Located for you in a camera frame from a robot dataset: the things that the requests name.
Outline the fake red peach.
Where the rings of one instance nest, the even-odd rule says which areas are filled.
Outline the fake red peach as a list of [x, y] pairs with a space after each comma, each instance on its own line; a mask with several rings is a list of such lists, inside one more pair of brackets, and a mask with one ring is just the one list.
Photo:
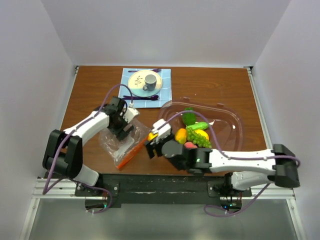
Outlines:
[[196, 149], [197, 148], [197, 145], [188, 141], [184, 144], [184, 146], [187, 148], [187, 149]]

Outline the fake orange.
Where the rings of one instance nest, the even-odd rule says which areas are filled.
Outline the fake orange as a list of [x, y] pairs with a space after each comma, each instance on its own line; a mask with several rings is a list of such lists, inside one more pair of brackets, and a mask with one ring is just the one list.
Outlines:
[[187, 142], [188, 132], [185, 128], [180, 128], [176, 131], [174, 139], [179, 143], [184, 145]]

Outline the fake green grapes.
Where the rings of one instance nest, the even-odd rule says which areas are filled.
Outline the fake green grapes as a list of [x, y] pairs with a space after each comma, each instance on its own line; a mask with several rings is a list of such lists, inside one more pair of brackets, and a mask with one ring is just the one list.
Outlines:
[[206, 140], [203, 136], [195, 133], [195, 130], [186, 129], [187, 130], [187, 141], [192, 142], [200, 148], [211, 148], [212, 144], [210, 140]]

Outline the clear zip top bag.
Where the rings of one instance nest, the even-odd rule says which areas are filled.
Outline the clear zip top bag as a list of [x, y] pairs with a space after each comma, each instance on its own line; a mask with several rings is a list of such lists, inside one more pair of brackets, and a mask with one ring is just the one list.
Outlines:
[[118, 170], [141, 150], [150, 132], [150, 129], [136, 118], [124, 130], [129, 130], [129, 133], [123, 140], [118, 140], [108, 128], [103, 129], [99, 134], [100, 145], [111, 156]]

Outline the fake yellow lemon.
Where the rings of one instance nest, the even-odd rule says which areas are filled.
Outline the fake yellow lemon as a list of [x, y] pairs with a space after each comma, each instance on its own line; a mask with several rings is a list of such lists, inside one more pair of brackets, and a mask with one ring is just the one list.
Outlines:
[[197, 133], [198, 135], [201, 135], [202, 137], [204, 137], [208, 141], [210, 140], [209, 135], [202, 129], [195, 130], [195, 133]]

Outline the fake yellow pepper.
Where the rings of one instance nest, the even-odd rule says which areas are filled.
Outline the fake yellow pepper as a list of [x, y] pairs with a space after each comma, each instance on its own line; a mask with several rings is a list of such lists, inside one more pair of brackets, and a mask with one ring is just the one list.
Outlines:
[[153, 141], [154, 139], [157, 138], [157, 136], [158, 136], [158, 133], [152, 133], [152, 132], [150, 132], [150, 133], [148, 134], [148, 136], [147, 136], [147, 140], [148, 140], [148, 141]]

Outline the fake green cucumber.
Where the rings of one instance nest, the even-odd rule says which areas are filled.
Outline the fake green cucumber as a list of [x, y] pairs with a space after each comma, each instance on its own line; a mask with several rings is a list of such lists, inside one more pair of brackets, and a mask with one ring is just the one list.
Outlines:
[[206, 130], [209, 128], [209, 124], [207, 122], [201, 121], [201, 122], [196, 122], [194, 124], [188, 125], [186, 126], [186, 129], [190, 129], [190, 130]]

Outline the fake green broccoli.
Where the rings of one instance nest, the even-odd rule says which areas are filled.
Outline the fake green broccoli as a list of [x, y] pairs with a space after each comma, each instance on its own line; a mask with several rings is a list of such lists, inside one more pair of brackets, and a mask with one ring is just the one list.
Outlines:
[[181, 119], [186, 126], [191, 126], [196, 123], [196, 114], [193, 112], [185, 112], [182, 114]]

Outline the clear pink plastic bowl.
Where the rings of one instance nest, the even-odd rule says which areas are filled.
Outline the clear pink plastic bowl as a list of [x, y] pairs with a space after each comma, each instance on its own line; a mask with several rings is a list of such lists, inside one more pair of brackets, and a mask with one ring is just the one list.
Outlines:
[[244, 125], [241, 117], [222, 103], [212, 105], [181, 97], [165, 103], [158, 114], [159, 119], [168, 120], [178, 112], [192, 108], [202, 114], [212, 126], [219, 146], [223, 151], [241, 152], [244, 143]]

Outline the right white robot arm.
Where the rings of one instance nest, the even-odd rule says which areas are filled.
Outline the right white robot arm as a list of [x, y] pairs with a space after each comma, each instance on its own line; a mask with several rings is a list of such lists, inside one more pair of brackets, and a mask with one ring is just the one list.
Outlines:
[[212, 148], [187, 148], [171, 134], [144, 143], [150, 158], [165, 157], [179, 171], [195, 176], [228, 172], [223, 192], [230, 197], [253, 186], [274, 183], [282, 188], [298, 188], [299, 160], [283, 144], [259, 151], [224, 151]]

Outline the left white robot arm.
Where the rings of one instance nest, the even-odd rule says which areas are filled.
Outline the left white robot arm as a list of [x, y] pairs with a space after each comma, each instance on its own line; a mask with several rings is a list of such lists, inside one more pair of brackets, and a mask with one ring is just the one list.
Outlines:
[[91, 114], [78, 124], [65, 130], [53, 130], [48, 138], [42, 161], [44, 169], [62, 177], [86, 185], [86, 191], [99, 196], [104, 184], [99, 181], [100, 174], [83, 162], [83, 146], [98, 132], [108, 129], [117, 140], [124, 140], [134, 129], [131, 121], [139, 115], [137, 109], [119, 97], [95, 108]]

